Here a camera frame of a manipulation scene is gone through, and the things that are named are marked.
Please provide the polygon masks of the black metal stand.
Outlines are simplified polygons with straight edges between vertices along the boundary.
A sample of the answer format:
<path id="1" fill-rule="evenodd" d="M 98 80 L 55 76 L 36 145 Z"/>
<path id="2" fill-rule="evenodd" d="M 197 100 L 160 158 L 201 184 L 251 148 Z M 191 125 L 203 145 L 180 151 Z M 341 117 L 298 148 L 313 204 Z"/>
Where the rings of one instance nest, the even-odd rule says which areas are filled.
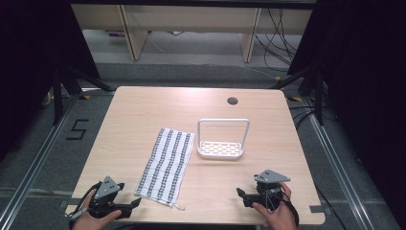
<path id="1" fill-rule="evenodd" d="M 308 96 L 311 92 L 315 93 L 315 116 L 319 125 L 322 126 L 323 116 L 322 116 L 322 102 L 323 102 L 323 74 L 322 70 L 314 64 L 310 64 L 303 70 L 290 75 L 287 79 L 278 82 L 276 85 L 272 86 L 272 89 L 282 89 L 288 84 L 297 81 L 298 79 L 303 79 L 298 92 L 302 96 Z"/>
<path id="2" fill-rule="evenodd" d="M 68 65 L 59 65 L 53 75 L 53 91 L 54 91 L 54 108 L 55 118 L 53 125 L 56 125 L 62 118 L 62 88 L 65 88 L 69 96 L 79 96 L 82 89 L 79 86 L 78 79 L 85 80 L 105 92 L 113 92 L 114 88 L 103 83 L 100 76 L 92 77 L 77 68 Z"/>

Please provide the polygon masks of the person's left hand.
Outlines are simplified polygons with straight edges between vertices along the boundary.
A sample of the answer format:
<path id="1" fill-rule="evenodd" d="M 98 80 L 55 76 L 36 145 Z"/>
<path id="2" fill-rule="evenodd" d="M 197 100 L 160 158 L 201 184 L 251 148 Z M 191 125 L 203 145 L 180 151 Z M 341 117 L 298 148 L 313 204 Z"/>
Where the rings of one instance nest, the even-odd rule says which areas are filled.
<path id="1" fill-rule="evenodd" d="M 103 230 L 106 225 L 117 219 L 121 213 L 121 210 L 116 210 L 103 218 L 94 218 L 88 212 L 85 212 L 74 221 L 71 230 Z"/>

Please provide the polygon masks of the light wooden bench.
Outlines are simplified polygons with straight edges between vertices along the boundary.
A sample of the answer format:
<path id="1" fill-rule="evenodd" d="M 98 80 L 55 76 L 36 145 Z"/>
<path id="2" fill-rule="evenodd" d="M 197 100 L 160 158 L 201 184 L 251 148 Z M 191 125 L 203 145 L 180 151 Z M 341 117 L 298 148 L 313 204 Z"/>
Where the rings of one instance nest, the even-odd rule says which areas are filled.
<path id="1" fill-rule="evenodd" d="M 256 34 L 302 35 L 310 10 L 135 6 L 73 3 L 83 30 L 122 31 L 130 58 L 137 60 L 149 31 L 239 35 L 242 58 L 251 60 Z"/>

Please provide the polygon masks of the aluminium floor rail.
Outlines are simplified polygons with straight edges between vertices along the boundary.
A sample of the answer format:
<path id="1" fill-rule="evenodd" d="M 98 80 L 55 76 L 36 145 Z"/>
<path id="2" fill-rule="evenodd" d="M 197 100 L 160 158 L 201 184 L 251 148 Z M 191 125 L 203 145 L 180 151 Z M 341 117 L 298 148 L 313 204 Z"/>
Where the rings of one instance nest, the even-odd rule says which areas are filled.
<path id="1" fill-rule="evenodd" d="M 15 217 L 20 211 L 31 187 L 36 181 L 43 165 L 45 164 L 52 147 L 54 146 L 57 136 L 63 128 L 66 119 L 72 107 L 78 100 L 78 96 L 70 96 L 65 106 L 62 108 L 62 115 L 50 127 L 45 140 L 42 142 L 40 149 L 36 153 L 30 167 L 24 173 L 18 186 L 13 190 L 11 198 L 5 208 L 0 213 L 0 230 L 9 230 Z"/>
<path id="2" fill-rule="evenodd" d="M 359 194 L 356 192 L 353 183 L 350 180 L 350 175 L 346 172 L 336 149 L 327 135 L 325 127 L 321 123 L 322 119 L 318 118 L 316 115 L 311 115 L 310 121 L 360 229 L 374 230 L 374 225 L 367 209 L 361 201 Z"/>

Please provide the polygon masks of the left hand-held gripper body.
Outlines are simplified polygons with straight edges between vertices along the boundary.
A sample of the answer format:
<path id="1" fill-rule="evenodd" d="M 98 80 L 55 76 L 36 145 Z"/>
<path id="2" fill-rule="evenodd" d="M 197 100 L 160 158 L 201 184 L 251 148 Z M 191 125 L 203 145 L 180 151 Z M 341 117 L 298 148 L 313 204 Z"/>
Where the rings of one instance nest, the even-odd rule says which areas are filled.
<path id="1" fill-rule="evenodd" d="M 132 210 L 127 207 L 128 204 L 116 204 L 114 202 L 118 192 L 118 184 L 110 176 L 107 176 L 100 182 L 100 186 L 91 197 L 88 206 L 90 215 L 95 219 L 101 219 L 111 212 L 121 210 L 122 213 L 118 219 L 129 218 Z"/>

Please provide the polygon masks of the black and white striped towel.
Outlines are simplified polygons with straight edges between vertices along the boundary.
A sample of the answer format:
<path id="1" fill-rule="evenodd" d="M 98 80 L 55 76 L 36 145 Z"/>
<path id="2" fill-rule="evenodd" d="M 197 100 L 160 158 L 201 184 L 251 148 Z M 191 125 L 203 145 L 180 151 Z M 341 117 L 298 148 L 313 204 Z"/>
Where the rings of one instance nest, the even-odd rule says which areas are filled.
<path id="1" fill-rule="evenodd" d="M 177 199 L 194 139 L 194 133 L 162 128 L 134 195 L 185 211 L 186 208 L 179 205 Z"/>

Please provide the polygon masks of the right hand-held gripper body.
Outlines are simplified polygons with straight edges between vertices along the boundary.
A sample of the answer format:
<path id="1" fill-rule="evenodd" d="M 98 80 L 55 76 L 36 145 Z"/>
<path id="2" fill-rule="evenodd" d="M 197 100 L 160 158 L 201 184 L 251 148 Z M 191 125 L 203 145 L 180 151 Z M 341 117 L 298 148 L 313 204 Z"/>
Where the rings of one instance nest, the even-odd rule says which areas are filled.
<path id="1" fill-rule="evenodd" d="M 265 170 L 259 173 L 259 181 L 257 183 L 257 193 L 254 195 L 247 195 L 243 199 L 245 207 L 253 207 L 253 203 L 259 203 L 265 207 L 268 211 L 274 212 L 280 205 L 283 198 L 281 182 L 288 182 L 289 177 L 274 172 L 271 170 Z"/>

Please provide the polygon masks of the black curtain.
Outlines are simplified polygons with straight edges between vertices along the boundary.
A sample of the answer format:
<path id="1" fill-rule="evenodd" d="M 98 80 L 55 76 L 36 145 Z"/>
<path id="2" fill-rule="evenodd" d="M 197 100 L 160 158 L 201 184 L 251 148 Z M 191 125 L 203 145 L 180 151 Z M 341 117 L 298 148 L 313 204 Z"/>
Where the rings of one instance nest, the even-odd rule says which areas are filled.
<path id="1" fill-rule="evenodd" d="M 100 76 L 69 0 L 0 0 L 0 162 L 65 67 Z"/>
<path id="2" fill-rule="evenodd" d="M 289 71 L 308 66 L 326 43 L 328 97 L 406 230 L 406 0 L 316 0 Z"/>

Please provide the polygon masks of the person's right hand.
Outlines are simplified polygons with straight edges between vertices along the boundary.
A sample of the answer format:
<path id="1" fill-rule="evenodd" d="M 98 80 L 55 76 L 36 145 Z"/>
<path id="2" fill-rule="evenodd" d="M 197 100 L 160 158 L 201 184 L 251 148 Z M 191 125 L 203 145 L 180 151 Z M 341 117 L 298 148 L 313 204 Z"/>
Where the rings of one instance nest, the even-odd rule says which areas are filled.
<path id="1" fill-rule="evenodd" d="M 253 203 L 253 207 L 265 217 L 264 227 L 271 227 L 273 230 L 297 230 L 295 216 L 290 210 L 291 190 L 283 182 L 280 183 L 280 186 L 283 190 L 283 199 L 280 206 L 273 213 L 270 213 L 265 207 L 256 202 Z"/>

